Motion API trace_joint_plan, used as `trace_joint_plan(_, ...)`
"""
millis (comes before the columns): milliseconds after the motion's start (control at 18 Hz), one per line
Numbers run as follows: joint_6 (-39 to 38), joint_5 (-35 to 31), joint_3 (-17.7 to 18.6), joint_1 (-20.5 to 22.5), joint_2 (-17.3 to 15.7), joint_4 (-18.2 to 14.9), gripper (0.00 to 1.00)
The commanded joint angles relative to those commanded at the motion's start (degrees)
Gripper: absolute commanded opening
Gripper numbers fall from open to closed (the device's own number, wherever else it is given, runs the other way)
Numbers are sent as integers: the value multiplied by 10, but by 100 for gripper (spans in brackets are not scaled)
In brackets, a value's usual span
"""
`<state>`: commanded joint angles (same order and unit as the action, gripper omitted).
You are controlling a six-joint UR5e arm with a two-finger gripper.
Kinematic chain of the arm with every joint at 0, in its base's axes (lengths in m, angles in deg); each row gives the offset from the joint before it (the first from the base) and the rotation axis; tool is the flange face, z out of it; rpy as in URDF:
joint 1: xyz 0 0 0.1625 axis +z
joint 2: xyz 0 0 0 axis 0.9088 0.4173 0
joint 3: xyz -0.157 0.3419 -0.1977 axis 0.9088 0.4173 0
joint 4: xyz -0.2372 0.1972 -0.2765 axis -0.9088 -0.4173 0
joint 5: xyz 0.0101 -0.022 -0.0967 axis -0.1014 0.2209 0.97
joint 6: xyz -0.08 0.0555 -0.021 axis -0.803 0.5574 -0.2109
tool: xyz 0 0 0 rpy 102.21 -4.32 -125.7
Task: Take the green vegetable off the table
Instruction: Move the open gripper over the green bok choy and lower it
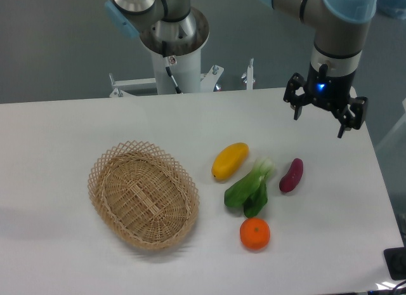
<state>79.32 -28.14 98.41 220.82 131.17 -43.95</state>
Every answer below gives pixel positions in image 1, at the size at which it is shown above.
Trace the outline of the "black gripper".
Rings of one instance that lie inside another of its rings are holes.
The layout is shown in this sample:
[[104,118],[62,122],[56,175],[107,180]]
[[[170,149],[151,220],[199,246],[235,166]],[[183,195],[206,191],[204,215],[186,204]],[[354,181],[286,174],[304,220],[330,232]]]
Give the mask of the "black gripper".
[[[307,98],[316,107],[337,111],[340,122],[338,138],[342,138],[346,131],[359,130],[366,118],[369,99],[364,96],[350,97],[350,89],[356,72],[346,76],[320,78],[317,69],[309,67],[307,82],[299,73],[294,73],[288,80],[283,100],[289,103],[294,111],[294,120],[301,116],[302,109],[307,105]],[[298,95],[299,89],[306,84],[306,94]]]

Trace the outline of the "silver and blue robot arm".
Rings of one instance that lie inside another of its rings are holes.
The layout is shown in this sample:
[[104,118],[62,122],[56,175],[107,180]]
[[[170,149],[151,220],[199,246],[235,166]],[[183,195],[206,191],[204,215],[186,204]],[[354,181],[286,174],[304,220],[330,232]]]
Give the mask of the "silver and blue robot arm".
[[[377,0],[259,1],[315,30],[308,75],[293,74],[284,93],[295,117],[312,104],[332,113],[341,133],[361,128],[368,100],[352,97],[350,89]],[[108,0],[105,9],[123,35],[140,39],[150,52],[159,94],[214,89],[220,71],[200,72],[209,25],[190,0]]]

